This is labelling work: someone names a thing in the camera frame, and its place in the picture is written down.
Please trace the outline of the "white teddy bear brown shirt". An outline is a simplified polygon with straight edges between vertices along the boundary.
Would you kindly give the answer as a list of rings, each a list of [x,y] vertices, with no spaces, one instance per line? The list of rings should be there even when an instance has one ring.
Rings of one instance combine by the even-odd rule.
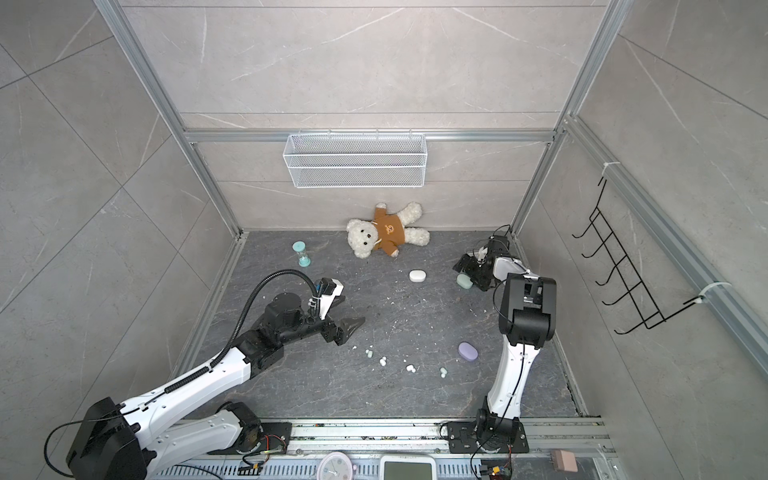
[[[368,258],[374,251],[396,258],[402,245],[429,244],[430,232],[413,226],[422,214],[422,205],[417,202],[410,202],[392,214],[385,203],[378,203],[372,220],[351,219],[347,223],[347,243],[359,259]]]

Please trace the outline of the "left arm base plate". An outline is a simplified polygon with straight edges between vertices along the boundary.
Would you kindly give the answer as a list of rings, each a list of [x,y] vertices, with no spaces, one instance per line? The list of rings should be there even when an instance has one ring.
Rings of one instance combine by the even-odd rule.
[[[290,422],[266,422],[259,427],[246,427],[233,446],[209,451],[208,455],[284,453],[291,442],[292,430]]]

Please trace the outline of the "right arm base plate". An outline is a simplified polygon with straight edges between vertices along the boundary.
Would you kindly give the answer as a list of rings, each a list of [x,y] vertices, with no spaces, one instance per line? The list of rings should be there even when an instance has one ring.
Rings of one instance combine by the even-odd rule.
[[[448,442],[452,454],[530,452],[527,434],[519,418],[505,419],[501,428],[495,429],[483,429],[475,422],[445,422],[440,425],[438,434]]]

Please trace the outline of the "purple earbud charging case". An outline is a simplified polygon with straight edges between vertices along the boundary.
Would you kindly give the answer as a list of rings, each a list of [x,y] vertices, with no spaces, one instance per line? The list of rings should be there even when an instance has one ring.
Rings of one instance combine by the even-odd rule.
[[[478,350],[469,342],[460,342],[457,351],[459,356],[467,362],[475,362],[479,358]]]

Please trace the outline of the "black wall hook rack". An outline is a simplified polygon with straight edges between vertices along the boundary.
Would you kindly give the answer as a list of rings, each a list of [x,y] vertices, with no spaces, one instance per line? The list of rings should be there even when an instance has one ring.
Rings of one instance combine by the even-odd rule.
[[[588,215],[588,222],[580,233],[572,234],[574,240],[582,240],[587,237],[595,237],[599,243],[589,253],[581,253],[583,259],[592,259],[596,256],[605,255],[610,261],[610,269],[604,280],[596,280],[595,284],[599,287],[611,285],[615,278],[618,279],[618,285],[621,287],[621,293],[612,301],[601,300],[600,303],[605,307],[612,307],[620,304],[627,299],[639,317],[639,321],[631,327],[622,330],[615,329],[614,333],[619,336],[626,336],[638,329],[652,330],[677,315],[701,305],[705,302],[706,296],[697,294],[694,297],[685,300],[682,306],[672,313],[665,314],[654,295],[646,284],[640,269],[631,259],[629,251],[623,245],[616,230],[612,227],[607,216],[602,211],[600,204],[606,192],[607,179],[601,177],[597,183],[599,193],[592,211]]]

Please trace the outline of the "green earbud charging case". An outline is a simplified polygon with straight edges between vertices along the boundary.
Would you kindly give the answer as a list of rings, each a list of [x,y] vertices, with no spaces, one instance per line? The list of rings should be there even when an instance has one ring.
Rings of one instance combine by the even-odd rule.
[[[458,285],[459,285],[461,288],[463,288],[463,289],[465,289],[465,290],[469,290],[469,289],[471,289],[471,288],[472,288],[472,286],[473,286],[473,281],[472,281],[472,279],[471,279],[471,278],[470,278],[468,275],[466,275],[466,274],[464,274],[464,273],[460,273],[460,274],[459,274],[459,275],[456,277],[456,282],[457,282],[457,284],[458,284]]]

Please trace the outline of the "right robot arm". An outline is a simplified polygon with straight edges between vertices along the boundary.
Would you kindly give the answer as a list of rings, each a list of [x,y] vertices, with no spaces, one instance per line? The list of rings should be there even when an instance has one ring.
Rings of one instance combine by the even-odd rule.
[[[494,233],[487,243],[464,254],[454,270],[463,282],[491,290],[503,350],[496,377],[478,410],[474,435],[478,447],[522,433],[521,404],[536,357],[556,330],[557,283],[533,273],[512,253],[508,236]]]

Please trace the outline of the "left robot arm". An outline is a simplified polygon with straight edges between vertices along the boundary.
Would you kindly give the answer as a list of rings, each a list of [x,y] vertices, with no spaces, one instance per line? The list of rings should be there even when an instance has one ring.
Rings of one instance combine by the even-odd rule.
[[[242,403],[196,421],[188,414],[214,397],[255,378],[284,355],[287,344],[315,334],[342,345],[365,322],[332,319],[344,298],[321,297],[317,313],[293,293],[277,295],[253,326],[225,352],[160,387],[122,403],[104,398],[85,414],[66,455],[77,479],[147,479],[213,451],[247,452],[257,443],[260,421]]]

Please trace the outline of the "white earbud charging case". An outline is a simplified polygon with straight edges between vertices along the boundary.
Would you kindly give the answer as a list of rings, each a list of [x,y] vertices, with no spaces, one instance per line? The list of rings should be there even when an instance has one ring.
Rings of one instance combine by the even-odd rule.
[[[408,277],[413,283],[422,283],[426,280],[427,273],[421,269],[414,269],[409,272]]]

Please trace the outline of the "pink block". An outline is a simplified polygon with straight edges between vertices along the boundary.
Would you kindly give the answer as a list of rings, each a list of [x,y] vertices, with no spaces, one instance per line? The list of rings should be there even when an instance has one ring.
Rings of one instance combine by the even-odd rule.
[[[575,454],[571,451],[557,449],[551,452],[551,459],[556,471],[577,473],[579,466]]]

